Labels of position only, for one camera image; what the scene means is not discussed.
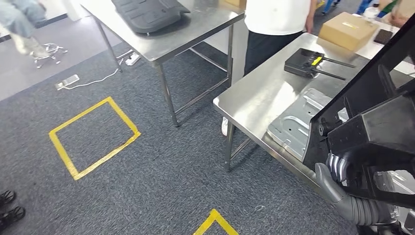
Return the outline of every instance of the white floor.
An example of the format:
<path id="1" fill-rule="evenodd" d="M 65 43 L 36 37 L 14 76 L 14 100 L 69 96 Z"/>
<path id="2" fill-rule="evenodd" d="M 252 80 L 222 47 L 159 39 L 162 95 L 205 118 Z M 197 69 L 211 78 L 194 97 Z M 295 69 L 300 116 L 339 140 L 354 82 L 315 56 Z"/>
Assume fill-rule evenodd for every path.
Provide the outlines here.
<path id="1" fill-rule="evenodd" d="M 114 34 L 107 30 L 106 33 L 113 46 L 120 43 Z M 69 18 L 63 19 L 38 29 L 35 37 L 41 43 L 56 43 L 67 48 L 69 52 L 61 57 L 60 64 L 47 63 L 37 69 L 30 57 L 20 55 L 16 51 L 12 40 L 0 43 L 0 100 L 107 49 L 92 17 L 76 22 Z"/>

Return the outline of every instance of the power strip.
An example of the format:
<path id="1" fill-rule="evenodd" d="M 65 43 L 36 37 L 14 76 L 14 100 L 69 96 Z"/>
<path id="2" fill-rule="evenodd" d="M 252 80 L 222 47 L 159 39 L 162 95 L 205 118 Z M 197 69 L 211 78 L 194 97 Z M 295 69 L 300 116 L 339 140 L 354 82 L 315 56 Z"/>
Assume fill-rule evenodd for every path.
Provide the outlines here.
<path id="1" fill-rule="evenodd" d="M 66 86 L 69 86 L 70 84 L 76 82 L 79 80 L 79 76 L 77 74 L 72 75 L 70 77 L 68 77 L 67 79 L 55 84 L 55 87 L 57 90 L 63 89 Z"/>
<path id="2" fill-rule="evenodd" d="M 137 53 L 130 55 L 130 58 L 125 61 L 125 64 L 128 66 L 133 66 L 141 57 Z"/>

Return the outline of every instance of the stainless steel table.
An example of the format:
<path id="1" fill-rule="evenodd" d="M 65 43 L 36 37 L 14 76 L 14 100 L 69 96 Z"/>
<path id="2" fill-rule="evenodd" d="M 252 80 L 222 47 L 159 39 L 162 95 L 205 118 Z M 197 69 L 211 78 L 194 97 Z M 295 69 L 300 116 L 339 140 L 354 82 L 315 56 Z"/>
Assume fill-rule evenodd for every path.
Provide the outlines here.
<path id="1" fill-rule="evenodd" d="M 317 44 L 317 40 L 318 38 L 314 35 L 302 34 L 213 100 L 215 109 L 229 120 L 225 154 L 226 170 L 230 169 L 231 159 L 250 140 L 254 140 L 290 171 L 319 191 L 315 173 L 266 134 L 268 125 L 306 90 L 314 88 L 333 98 L 369 61 L 321 39 Z M 285 60 L 301 47 L 323 52 L 328 58 L 354 64 L 357 68 L 350 69 L 324 62 L 323 70 L 341 75 L 347 78 L 347 81 L 323 74 L 317 78 L 308 79 L 285 72 Z M 232 153 L 234 126 L 249 138 Z"/>
<path id="2" fill-rule="evenodd" d="M 110 31 L 117 35 L 121 41 L 127 43 L 132 50 L 145 59 L 151 66 L 158 71 L 165 99 L 172 116 L 173 124 L 179 126 L 176 115 L 196 103 L 198 100 L 209 94 L 214 89 L 232 78 L 232 40 L 233 24 L 244 18 L 242 10 L 236 10 L 234 7 L 223 3 L 221 0 L 179 0 L 187 7 L 191 13 L 185 14 L 183 19 L 171 26 L 162 29 L 159 32 L 149 35 L 138 35 L 133 32 L 121 16 L 117 13 L 111 0 L 82 0 L 80 4 L 93 15 L 97 22 L 98 28 L 105 40 L 114 59 L 115 65 L 121 70 L 118 61 L 129 56 L 132 51 L 123 55 L 116 56 L 111 45 L 102 29 L 101 24 L 105 25 Z M 229 27 L 228 42 L 228 67 L 223 68 L 219 64 L 211 61 L 204 55 L 193 50 L 193 46 L 199 44 L 206 38 Z M 192 50 L 197 55 L 227 72 L 227 77 L 207 89 L 205 92 L 188 102 L 178 110 L 174 109 L 171 100 L 170 91 L 164 75 L 162 63 L 168 59 L 186 51 Z"/>

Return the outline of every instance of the jeans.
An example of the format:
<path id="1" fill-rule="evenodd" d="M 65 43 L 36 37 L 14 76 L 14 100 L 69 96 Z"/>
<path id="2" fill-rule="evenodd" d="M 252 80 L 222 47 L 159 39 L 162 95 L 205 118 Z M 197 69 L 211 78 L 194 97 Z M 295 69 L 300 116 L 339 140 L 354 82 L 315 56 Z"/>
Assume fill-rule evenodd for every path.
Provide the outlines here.
<path id="1" fill-rule="evenodd" d="M 245 75 L 271 58 L 301 34 L 302 32 L 273 36 L 249 31 Z"/>
<path id="2" fill-rule="evenodd" d="M 45 9 L 36 0 L 0 0 L 0 24 L 11 33 L 30 38 L 45 21 Z"/>

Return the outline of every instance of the white shoe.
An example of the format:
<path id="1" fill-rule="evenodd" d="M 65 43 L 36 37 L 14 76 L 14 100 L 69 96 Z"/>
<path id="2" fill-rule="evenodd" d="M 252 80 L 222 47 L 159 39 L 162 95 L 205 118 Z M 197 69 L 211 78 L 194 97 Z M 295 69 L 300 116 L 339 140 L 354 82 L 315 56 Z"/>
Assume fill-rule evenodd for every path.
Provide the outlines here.
<path id="1" fill-rule="evenodd" d="M 228 119 L 226 117 L 222 119 L 222 134 L 224 136 L 228 135 Z"/>
<path id="2" fill-rule="evenodd" d="M 30 50 L 26 47 L 24 43 L 25 39 L 27 38 L 24 38 L 20 36 L 19 34 L 15 34 L 11 32 L 10 32 L 10 37 L 13 39 L 14 44 L 16 45 L 16 49 L 20 54 L 28 55 L 30 53 Z"/>
<path id="3" fill-rule="evenodd" d="M 24 43 L 30 49 L 30 54 L 33 57 L 42 59 L 50 56 L 50 53 L 46 51 L 46 48 L 42 44 L 38 43 L 38 41 L 33 37 L 25 38 Z"/>

